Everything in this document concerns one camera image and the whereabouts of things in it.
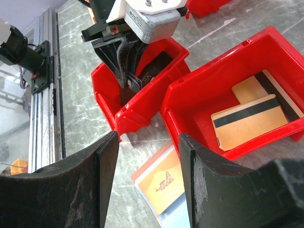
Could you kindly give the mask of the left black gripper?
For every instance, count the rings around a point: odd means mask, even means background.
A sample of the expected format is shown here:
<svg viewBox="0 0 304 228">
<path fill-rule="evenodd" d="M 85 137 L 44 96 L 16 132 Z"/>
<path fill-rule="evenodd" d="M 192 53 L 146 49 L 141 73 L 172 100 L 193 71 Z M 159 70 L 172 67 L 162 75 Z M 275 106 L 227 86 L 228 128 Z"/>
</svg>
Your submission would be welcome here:
<svg viewBox="0 0 304 228">
<path fill-rule="evenodd" d="M 119 19 L 106 23 L 105 19 L 81 31 L 84 42 L 91 42 L 95 53 L 103 63 L 114 73 L 121 88 L 127 86 L 134 92 L 142 88 L 142 81 L 135 76 L 139 62 L 148 47 L 148 44 L 138 40 L 133 45 L 133 31 L 130 26 Z M 131 48 L 127 59 L 127 70 L 123 70 L 122 60 L 119 57 L 126 47 Z"/>
</svg>

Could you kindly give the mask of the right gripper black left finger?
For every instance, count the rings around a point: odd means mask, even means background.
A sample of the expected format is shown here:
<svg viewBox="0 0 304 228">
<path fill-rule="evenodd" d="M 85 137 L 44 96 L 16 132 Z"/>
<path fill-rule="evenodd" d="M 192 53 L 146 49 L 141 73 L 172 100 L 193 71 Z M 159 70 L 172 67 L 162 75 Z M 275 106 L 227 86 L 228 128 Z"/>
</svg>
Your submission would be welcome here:
<svg viewBox="0 0 304 228">
<path fill-rule="evenodd" d="M 0 179 L 3 228 L 102 228 L 119 152 L 112 131 L 33 173 Z"/>
</svg>

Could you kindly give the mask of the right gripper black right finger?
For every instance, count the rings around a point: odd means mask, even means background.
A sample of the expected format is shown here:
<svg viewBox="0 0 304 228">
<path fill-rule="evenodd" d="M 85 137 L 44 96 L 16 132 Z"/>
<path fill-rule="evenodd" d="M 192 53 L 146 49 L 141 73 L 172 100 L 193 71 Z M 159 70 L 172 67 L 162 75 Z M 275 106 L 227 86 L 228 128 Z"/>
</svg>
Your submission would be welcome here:
<svg viewBox="0 0 304 228">
<path fill-rule="evenodd" d="M 253 170 L 179 135 L 179 153 L 193 228 L 301 228 L 304 161 L 278 159 Z"/>
</svg>

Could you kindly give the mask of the gold VIP card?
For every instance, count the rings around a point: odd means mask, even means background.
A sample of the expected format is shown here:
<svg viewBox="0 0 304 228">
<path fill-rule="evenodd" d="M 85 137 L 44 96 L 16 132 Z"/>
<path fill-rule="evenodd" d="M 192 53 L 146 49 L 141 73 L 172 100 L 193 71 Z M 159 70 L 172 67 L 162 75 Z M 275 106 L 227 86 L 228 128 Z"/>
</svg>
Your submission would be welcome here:
<svg viewBox="0 0 304 228">
<path fill-rule="evenodd" d="M 184 192 L 181 164 L 176 151 L 159 157 L 136 184 L 154 211 L 163 213 Z"/>
</svg>

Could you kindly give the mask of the brown leather card holder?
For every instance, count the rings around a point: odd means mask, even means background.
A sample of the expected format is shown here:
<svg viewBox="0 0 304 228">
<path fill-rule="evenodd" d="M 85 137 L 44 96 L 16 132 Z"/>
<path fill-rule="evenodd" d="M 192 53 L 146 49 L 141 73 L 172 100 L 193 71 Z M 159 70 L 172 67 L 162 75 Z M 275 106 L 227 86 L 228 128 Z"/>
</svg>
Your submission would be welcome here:
<svg viewBox="0 0 304 228">
<path fill-rule="evenodd" d="M 170 141 L 131 176 L 162 228 L 189 228 L 181 163 Z"/>
</svg>

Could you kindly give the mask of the gold cards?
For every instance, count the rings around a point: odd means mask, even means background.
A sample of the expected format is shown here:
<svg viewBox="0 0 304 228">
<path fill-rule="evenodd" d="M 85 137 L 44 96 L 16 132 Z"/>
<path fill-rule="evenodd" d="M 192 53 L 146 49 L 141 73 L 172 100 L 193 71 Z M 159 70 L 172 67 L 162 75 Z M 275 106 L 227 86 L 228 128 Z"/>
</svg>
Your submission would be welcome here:
<svg viewBox="0 0 304 228">
<path fill-rule="evenodd" d="M 266 69 L 234 85 L 232 92 L 239 105 L 211 115 L 218 145 L 223 151 L 304 116 Z"/>
</svg>

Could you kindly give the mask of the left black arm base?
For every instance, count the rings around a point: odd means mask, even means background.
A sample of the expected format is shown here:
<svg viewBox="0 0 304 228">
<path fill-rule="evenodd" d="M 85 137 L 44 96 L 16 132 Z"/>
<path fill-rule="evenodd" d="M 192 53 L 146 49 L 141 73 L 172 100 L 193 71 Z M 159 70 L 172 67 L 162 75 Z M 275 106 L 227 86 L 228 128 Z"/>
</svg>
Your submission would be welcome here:
<svg viewBox="0 0 304 228">
<path fill-rule="evenodd" d="M 11 66 L 18 65 L 32 73 L 31 93 L 37 94 L 54 81 L 54 57 L 50 42 L 45 40 L 32 49 L 27 38 L 14 26 L 0 25 L 0 60 Z"/>
</svg>

